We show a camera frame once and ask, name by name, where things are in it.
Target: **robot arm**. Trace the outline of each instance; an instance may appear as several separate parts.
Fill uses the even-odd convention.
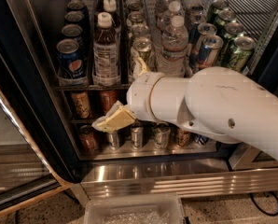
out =
[[[147,72],[130,86],[127,101],[138,119],[245,142],[278,160],[278,98],[235,71],[212,67],[192,78]]]

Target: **speckled floor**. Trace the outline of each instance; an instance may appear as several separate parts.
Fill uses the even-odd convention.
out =
[[[270,213],[278,205],[271,195],[255,194],[258,205]],[[249,195],[230,195],[183,199],[184,213],[191,224],[278,224],[277,217],[268,217],[252,204]],[[64,193],[19,211],[18,224],[83,224],[84,208]],[[15,214],[0,217],[0,224],[15,224]]]

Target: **bottle cap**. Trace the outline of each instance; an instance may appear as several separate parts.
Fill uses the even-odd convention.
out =
[[[181,27],[185,23],[185,20],[182,16],[174,16],[171,20],[171,24],[173,27]]]
[[[112,18],[111,15],[107,12],[101,12],[98,15],[98,25],[103,28],[112,26]]]
[[[173,1],[169,4],[168,9],[172,12],[177,12],[180,9],[180,3],[178,1]]]
[[[104,10],[107,12],[113,12],[117,10],[117,1],[104,0]]]

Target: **cable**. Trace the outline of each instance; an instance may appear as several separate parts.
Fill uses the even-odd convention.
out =
[[[277,201],[278,203],[278,197],[275,193],[273,193],[272,191],[269,191],[268,193],[270,193],[274,198],[275,200]],[[263,214],[267,215],[267,216],[270,216],[270,217],[276,217],[278,216],[278,211],[276,213],[268,213],[266,211],[264,211],[258,204],[257,202],[255,201],[254,199],[254,196],[253,196],[253,193],[249,193],[250,197],[251,197],[251,201],[252,203],[255,205],[255,207],[260,211],[262,212]]]

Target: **white container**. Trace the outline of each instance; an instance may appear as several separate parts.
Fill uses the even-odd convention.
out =
[[[131,195],[89,201],[84,224],[105,224],[108,219],[117,219],[119,216],[140,218],[153,214],[167,219],[168,224],[183,224],[183,206],[175,193]]]

